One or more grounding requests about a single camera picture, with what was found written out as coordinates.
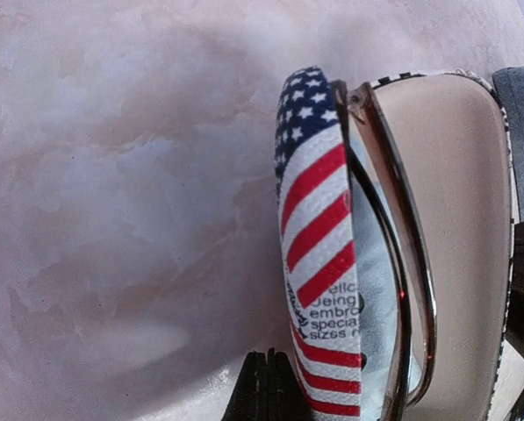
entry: american flag pattern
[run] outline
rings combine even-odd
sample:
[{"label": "american flag pattern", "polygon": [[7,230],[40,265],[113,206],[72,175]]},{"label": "american flag pattern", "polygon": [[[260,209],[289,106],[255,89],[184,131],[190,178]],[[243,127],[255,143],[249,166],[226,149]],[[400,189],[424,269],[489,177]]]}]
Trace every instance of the american flag pattern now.
[{"label": "american flag pattern", "polygon": [[300,384],[316,420],[361,413],[355,243],[346,154],[319,68],[291,75],[279,99],[276,191]]}]

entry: marble surface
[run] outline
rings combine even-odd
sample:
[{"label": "marble surface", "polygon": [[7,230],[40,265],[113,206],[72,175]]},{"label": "marble surface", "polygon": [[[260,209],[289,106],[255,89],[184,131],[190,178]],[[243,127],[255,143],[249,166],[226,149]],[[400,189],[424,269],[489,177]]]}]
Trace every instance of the marble surface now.
[{"label": "marble surface", "polygon": [[515,0],[322,4],[0,0],[0,421],[218,420],[243,355],[290,346],[291,71],[524,65]]}]

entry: white stars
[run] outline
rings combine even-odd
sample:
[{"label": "white stars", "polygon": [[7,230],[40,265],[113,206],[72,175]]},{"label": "white stars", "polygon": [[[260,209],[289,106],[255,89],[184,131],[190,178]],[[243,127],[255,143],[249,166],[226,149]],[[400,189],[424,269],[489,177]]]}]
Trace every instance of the white stars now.
[{"label": "white stars", "polygon": [[293,129],[293,134],[291,135],[292,138],[296,140],[298,140],[299,138],[301,138],[303,136],[303,132],[300,130],[300,127],[295,127]]},{"label": "white stars", "polygon": [[298,112],[298,116],[301,118],[307,118],[312,115],[312,107],[303,107]]},{"label": "white stars", "polygon": [[283,165],[284,163],[285,163],[285,154],[284,153],[280,153],[275,158],[276,167],[279,167],[279,166]]},{"label": "white stars", "polygon": [[302,98],[303,96],[305,96],[305,92],[303,90],[296,90],[295,92],[293,92],[292,100],[297,101],[299,98]]},{"label": "white stars", "polygon": [[311,88],[312,86],[320,86],[321,83],[322,83],[321,81],[317,81],[316,79],[311,79],[310,81],[306,83],[306,86]]},{"label": "white stars", "polygon": [[330,121],[337,119],[337,116],[335,112],[326,110],[326,112],[322,114],[322,118],[324,118],[329,123]]},{"label": "white stars", "polygon": [[326,94],[316,94],[311,96],[311,99],[314,101],[314,103],[319,103],[320,101],[324,101],[326,99]]}]

